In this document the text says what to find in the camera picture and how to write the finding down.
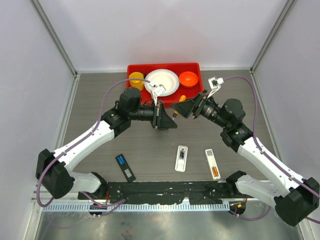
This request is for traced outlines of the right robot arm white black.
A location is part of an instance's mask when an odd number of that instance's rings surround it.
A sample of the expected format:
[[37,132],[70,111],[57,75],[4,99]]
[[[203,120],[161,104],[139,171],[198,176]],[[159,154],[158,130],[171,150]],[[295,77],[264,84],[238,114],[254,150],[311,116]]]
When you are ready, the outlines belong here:
[[227,147],[250,161],[269,183],[256,180],[243,171],[227,178],[226,193],[233,198],[240,194],[256,198],[275,209],[288,225],[296,226],[319,207],[320,184],[291,170],[266,147],[243,123],[246,113],[238,99],[229,98],[222,107],[204,92],[171,107],[184,118],[203,116],[222,127],[220,134]]

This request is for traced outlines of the white remote control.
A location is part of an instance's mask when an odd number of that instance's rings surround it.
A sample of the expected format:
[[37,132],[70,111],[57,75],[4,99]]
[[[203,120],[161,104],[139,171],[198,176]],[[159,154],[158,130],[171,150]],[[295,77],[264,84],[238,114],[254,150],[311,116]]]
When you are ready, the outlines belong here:
[[179,145],[177,148],[176,160],[174,169],[177,172],[185,172],[188,156],[188,147],[184,145]]

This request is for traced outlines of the orange handled screwdriver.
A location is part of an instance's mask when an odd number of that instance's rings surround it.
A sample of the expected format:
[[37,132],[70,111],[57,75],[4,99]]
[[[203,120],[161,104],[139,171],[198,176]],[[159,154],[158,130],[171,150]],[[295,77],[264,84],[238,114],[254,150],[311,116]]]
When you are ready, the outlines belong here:
[[[180,103],[180,102],[184,102],[186,100],[186,96],[185,95],[181,95],[178,102],[175,102],[174,104]],[[173,114],[172,114],[172,120],[175,120],[175,118],[179,115],[179,112],[171,107],[173,109]]]

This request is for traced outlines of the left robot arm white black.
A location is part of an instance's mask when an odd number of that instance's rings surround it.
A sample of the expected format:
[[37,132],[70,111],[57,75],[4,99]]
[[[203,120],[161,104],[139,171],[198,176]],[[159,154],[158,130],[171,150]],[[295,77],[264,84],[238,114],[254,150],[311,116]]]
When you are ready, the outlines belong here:
[[132,121],[150,122],[154,129],[178,127],[162,101],[142,104],[141,92],[137,88],[126,88],[115,106],[86,132],[54,151],[44,149],[39,153],[35,174],[38,182],[54,199],[69,192],[87,192],[97,200],[102,199],[107,192],[105,180],[95,172],[78,173],[74,168],[94,150],[127,130]]

